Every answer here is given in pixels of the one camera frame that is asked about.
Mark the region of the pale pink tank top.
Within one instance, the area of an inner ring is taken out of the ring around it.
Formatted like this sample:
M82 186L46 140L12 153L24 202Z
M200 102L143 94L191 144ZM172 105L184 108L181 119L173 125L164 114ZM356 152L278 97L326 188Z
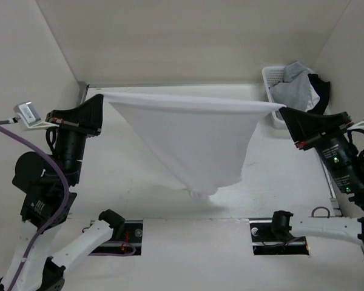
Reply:
M283 108L263 101L130 92L105 93L104 99L196 197L241 181L257 124Z

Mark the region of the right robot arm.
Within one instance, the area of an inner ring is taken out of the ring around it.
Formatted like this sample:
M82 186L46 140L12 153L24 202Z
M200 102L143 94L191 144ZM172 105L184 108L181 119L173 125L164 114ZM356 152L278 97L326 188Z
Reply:
M364 135L346 112L317 115L283 107L280 110L291 138L299 150L313 149L341 193L364 212L364 149L358 150L353 134ZM283 242L299 236L339 239L364 246L364 216L361 218L301 217L274 212L269 233Z

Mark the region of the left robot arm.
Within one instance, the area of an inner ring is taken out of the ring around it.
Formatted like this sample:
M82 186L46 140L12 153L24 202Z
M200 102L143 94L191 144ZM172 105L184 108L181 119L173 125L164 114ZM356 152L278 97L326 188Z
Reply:
M77 194L86 141L99 136L104 96L97 94L68 110L52 110L41 119L30 102L0 120L0 132L26 146L15 165L13 185L25 195L21 236L0 290L61 290L66 277L107 241L124 235L124 218L103 211L76 240L57 253L52 242L67 221Z

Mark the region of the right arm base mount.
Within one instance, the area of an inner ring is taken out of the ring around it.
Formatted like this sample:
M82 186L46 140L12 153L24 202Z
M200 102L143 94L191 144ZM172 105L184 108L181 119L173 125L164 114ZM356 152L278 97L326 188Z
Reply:
M256 256L309 255L305 237L278 238L269 219L250 220L252 251Z

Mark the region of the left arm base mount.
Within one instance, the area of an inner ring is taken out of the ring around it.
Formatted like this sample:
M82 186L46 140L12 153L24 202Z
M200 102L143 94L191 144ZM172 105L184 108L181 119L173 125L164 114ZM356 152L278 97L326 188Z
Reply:
M102 243L90 256L140 256L143 240L143 220L126 221L123 229Z

